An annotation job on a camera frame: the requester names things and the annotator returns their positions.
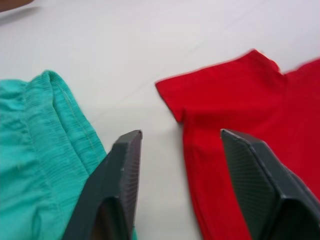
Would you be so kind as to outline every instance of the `cloth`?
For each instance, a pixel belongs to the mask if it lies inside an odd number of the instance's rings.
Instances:
[[[0,149],[0,239],[61,239],[106,152],[58,74],[0,81]]]
[[[194,212],[205,240],[251,238],[233,191],[220,129],[264,140],[320,198],[320,59],[282,74],[252,50],[230,62],[165,79],[156,88],[183,123]]]

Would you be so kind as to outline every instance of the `shirt sleeve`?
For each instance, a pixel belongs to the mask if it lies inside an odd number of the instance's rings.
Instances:
[[[188,111],[241,104],[283,91],[275,62],[256,50],[229,62],[175,76],[155,84],[160,96],[182,123]]]

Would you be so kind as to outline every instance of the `teal shirt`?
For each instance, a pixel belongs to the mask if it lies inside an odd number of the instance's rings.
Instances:
[[[105,156],[58,74],[0,81],[0,239],[61,239]]]

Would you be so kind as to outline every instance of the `white table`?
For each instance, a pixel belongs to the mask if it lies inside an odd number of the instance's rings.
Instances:
[[[154,82],[251,48],[284,71],[320,55],[319,0],[36,0],[0,13],[0,78],[59,73],[110,149],[143,130],[140,240],[196,240],[182,127]]]

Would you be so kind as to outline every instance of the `red fabric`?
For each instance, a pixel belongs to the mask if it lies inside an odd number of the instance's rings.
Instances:
[[[275,62],[253,50],[156,88],[183,123],[189,190],[205,240],[251,238],[232,188],[222,128],[266,141],[320,198],[320,59],[281,74]]]

